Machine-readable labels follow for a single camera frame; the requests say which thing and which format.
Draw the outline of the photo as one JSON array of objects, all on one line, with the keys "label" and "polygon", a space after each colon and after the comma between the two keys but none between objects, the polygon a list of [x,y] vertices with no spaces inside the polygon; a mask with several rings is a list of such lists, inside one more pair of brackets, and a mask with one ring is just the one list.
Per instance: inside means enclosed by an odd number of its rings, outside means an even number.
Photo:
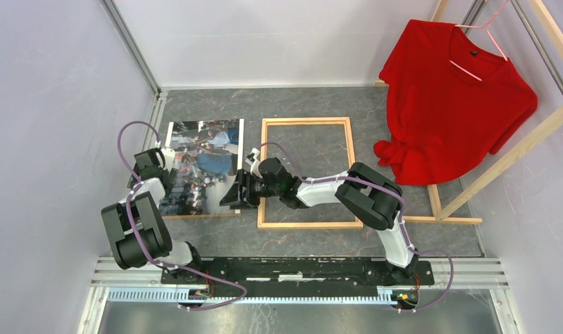
[{"label": "photo", "polygon": [[244,120],[170,122],[166,146],[174,149],[177,176],[171,194],[159,204],[164,218],[237,216],[220,206],[241,169]]}]

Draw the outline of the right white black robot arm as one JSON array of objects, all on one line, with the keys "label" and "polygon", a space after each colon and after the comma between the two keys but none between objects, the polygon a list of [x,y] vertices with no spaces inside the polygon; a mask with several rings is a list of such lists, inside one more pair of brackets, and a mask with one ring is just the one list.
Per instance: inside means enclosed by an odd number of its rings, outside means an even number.
[{"label": "right white black robot arm", "polygon": [[375,230],[388,263],[388,275],[405,284],[416,274],[418,254],[406,231],[402,190],[369,166],[356,162],[330,177],[299,177],[277,158],[261,161],[255,171],[240,170],[220,201],[232,209],[256,209],[263,198],[278,198],[291,209],[341,203],[363,225]]}]

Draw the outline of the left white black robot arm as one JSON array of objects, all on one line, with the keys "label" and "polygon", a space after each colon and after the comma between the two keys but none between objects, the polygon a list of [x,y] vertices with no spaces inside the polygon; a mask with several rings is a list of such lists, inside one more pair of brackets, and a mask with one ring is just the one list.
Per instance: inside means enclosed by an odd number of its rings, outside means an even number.
[{"label": "left white black robot arm", "polygon": [[175,183],[174,151],[153,148],[135,154],[133,174],[126,198],[101,210],[111,252],[121,269],[141,268],[147,264],[179,274],[187,283],[199,282],[205,265],[198,251],[186,242],[180,264],[165,261],[173,251],[173,241],[159,210]]}]

